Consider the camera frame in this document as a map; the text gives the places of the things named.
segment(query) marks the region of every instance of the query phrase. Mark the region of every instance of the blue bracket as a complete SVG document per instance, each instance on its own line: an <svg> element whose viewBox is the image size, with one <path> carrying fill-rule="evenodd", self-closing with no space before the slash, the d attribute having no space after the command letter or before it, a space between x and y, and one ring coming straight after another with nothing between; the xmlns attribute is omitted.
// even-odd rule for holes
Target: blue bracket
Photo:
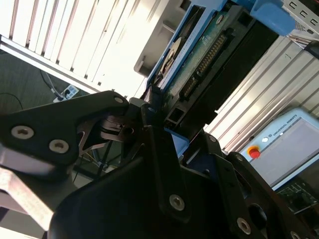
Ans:
<svg viewBox="0 0 319 239"><path fill-rule="evenodd" d="M280 0L256 0L251 16L281 36L295 29L295 20L282 8Z"/></svg>
<svg viewBox="0 0 319 239"><path fill-rule="evenodd" d="M189 147L189 140L168 128L164 128L166 132L169 132L173 138L176 154L178 158L187 150Z"/></svg>

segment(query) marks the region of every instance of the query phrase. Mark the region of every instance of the silver bolt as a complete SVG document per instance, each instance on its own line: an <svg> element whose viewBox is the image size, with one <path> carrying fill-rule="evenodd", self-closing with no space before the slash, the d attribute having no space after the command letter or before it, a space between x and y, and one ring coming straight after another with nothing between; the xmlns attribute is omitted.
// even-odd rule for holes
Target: silver bolt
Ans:
<svg viewBox="0 0 319 239"><path fill-rule="evenodd" d="M245 219L238 218L237 219L237 225L240 228L240 230L242 230L245 234L250 235L251 229L250 229L250 226L249 226L248 222L246 222Z"/></svg>
<svg viewBox="0 0 319 239"><path fill-rule="evenodd" d="M219 23L221 23L221 21L224 19L224 16L223 15L221 15L221 16L219 16L219 18L217 19L217 21L216 21L216 25L218 25Z"/></svg>
<svg viewBox="0 0 319 239"><path fill-rule="evenodd" d="M236 155L236 158L239 160L239 161L243 161L243 157L241 155Z"/></svg>
<svg viewBox="0 0 319 239"><path fill-rule="evenodd" d="M179 195L176 195L176 194L170 195L169 203L174 209L178 211L183 211L185 208L184 200Z"/></svg>
<svg viewBox="0 0 319 239"><path fill-rule="evenodd" d="M12 128L11 134L18 139L28 139L34 136L34 131L28 126L18 125Z"/></svg>
<svg viewBox="0 0 319 239"><path fill-rule="evenodd" d="M114 97L114 100L118 103L123 103L124 101L119 97Z"/></svg>
<svg viewBox="0 0 319 239"><path fill-rule="evenodd" d="M297 233L293 232L293 231L290 232L290 235L291 235L291 237L293 239L301 239L300 236Z"/></svg>
<svg viewBox="0 0 319 239"><path fill-rule="evenodd" d="M213 136L209 136L209 139L211 140L211 141L213 141L213 142L216 142L216 139L213 137Z"/></svg>
<svg viewBox="0 0 319 239"><path fill-rule="evenodd" d="M69 150L69 144L61 139L54 139L50 142L49 148L55 153L66 153Z"/></svg>

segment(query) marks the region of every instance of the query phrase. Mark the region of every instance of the black cable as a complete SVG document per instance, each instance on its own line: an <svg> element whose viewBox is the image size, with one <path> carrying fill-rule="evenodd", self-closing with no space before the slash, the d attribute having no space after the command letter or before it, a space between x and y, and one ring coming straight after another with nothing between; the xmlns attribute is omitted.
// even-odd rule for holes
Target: black cable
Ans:
<svg viewBox="0 0 319 239"><path fill-rule="evenodd" d="M18 98L17 96L15 96L14 94L4 92L4 93L0 93L0 95L9 95L9 96L15 97L16 100L19 102L19 105L20 105L20 107L21 107L21 110L23 110L23 106L22 106L21 101L20 101L19 98Z"/></svg>
<svg viewBox="0 0 319 239"><path fill-rule="evenodd" d="M81 160L80 160L80 163L79 163L79 168L81 167L82 161L83 161L83 155L82 155ZM79 170L77 170L77 172L76 172L76 174L75 174L75 177L74 177L74 179L73 179L73 182L75 181L75 179L76 179L76 177L78 176L78 174L79 174Z"/></svg>
<svg viewBox="0 0 319 239"><path fill-rule="evenodd" d="M66 90L66 91L64 92L64 97L65 97L66 100L68 99L68 98L66 98L66 96L67 96L68 94L70 94L70 91L69 91L69 90Z"/></svg>
<svg viewBox="0 0 319 239"><path fill-rule="evenodd" d="M54 94L55 94L55 96L58 98L58 100L59 101L61 101L61 100L63 100L63 97L56 91L56 89L54 88L54 86L52 85L50 85L49 83L47 83L47 81L45 80L45 78L44 78L44 76L43 76L43 73L42 73L42 71L40 70L40 75L41 75L41 77L42 77L42 80L44 81L44 83L50 88L50 90L53 90L54 92Z"/></svg>

